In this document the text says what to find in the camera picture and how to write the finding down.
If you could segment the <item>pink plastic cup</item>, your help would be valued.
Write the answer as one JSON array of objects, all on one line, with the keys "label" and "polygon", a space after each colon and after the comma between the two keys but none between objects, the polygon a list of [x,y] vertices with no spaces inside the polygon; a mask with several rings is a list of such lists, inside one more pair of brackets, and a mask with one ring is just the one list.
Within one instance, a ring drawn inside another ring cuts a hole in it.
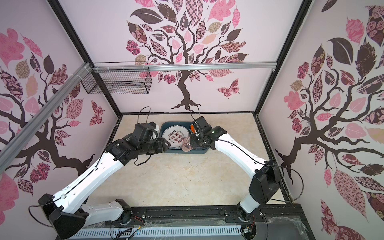
[{"label": "pink plastic cup", "polygon": [[191,145],[191,137],[186,137],[182,141],[182,151],[183,152],[190,152],[193,149]]}]

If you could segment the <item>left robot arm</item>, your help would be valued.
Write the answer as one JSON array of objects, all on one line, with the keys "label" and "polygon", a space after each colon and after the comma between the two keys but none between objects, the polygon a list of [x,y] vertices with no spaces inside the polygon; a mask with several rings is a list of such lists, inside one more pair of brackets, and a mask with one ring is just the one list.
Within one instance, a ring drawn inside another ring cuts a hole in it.
[{"label": "left robot arm", "polygon": [[140,155],[164,153],[170,143],[164,138],[148,142],[119,139],[110,144],[99,160],[67,187],[54,195],[45,194],[38,203],[61,240],[74,236],[83,227],[101,222],[125,225],[131,221],[132,208],[122,199],[101,205],[87,205],[85,200],[111,175]]}]

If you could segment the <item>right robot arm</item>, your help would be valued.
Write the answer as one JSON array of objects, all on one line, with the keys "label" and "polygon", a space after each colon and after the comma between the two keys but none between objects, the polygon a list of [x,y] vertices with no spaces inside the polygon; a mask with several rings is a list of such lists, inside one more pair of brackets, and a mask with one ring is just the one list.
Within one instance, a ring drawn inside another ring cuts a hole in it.
[{"label": "right robot arm", "polygon": [[190,131],[193,146],[211,148],[225,154],[251,178],[248,193],[237,204],[239,218],[248,221],[254,210],[267,204],[280,189],[282,182],[278,166],[251,153],[219,126],[200,129],[197,124],[192,124]]}]

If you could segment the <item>orange bowl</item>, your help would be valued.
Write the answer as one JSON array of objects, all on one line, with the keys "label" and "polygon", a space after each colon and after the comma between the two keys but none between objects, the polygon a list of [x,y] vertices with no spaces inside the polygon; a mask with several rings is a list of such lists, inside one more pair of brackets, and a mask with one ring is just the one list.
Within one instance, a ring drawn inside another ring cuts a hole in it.
[{"label": "orange bowl", "polygon": [[193,124],[190,125],[190,131],[192,134],[194,134],[194,135],[196,134],[196,130],[195,130],[195,127]]}]

